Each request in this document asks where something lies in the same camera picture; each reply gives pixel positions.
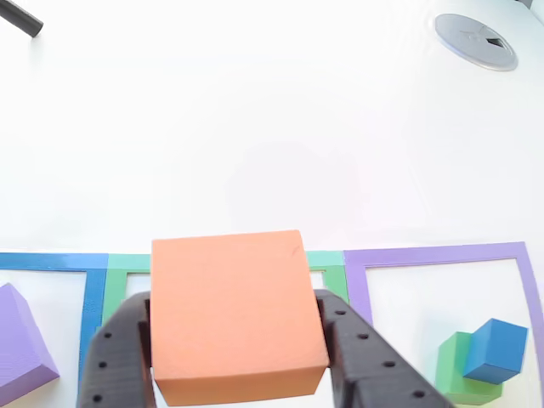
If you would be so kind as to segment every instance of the green tape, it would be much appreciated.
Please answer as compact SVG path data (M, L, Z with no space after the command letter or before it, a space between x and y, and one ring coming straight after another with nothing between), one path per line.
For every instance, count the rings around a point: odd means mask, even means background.
M108 258L108 269L130 269L131 272L150 273L151 255L149 253L111 253Z
M348 283L346 271L343 266L310 266L310 270L322 270L325 287L349 303Z
M104 307L102 308L102 324L115 313L125 300L127 290L127 271L108 269L105 276Z
M309 251L306 252L306 257L311 270L323 271L323 281L327 289L348 302L343 252ZM150 273L150 258L149 254L110 254L105 278L102 324L115 313L122 301L125 300L127 275Z
M306 258L310 267L345 265L342 251L307 251Z

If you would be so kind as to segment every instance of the orange foam block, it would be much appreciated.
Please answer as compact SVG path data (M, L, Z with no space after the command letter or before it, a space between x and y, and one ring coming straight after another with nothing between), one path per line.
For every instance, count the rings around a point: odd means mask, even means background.
M150 301L169 405L313 394L328 366L298 231L154 241Z

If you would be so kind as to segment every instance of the black rod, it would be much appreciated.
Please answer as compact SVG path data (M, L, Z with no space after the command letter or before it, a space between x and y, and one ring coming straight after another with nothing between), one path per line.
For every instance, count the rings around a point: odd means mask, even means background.
M9 0L0 0L0 17L3 17L31 37L37 36L43 27L40 20Z

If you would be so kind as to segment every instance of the purple block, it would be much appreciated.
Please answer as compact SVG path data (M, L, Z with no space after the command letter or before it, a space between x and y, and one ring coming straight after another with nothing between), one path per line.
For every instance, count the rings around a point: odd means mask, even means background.
M0 287L0 406L59 377L26 300Z

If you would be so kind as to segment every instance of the purple square outline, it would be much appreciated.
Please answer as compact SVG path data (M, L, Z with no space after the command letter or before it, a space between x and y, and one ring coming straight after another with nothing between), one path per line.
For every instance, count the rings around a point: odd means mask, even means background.
M544 398L544 316L538 295L535 274L524 242L478 244L460 246L427 246L395 249L362 249L344 251L349 302L367 322L372 324L372 309L367 268L416 266L433 264L460 264L463 262L515 259L524 287L530 322L535 338L541 394Z

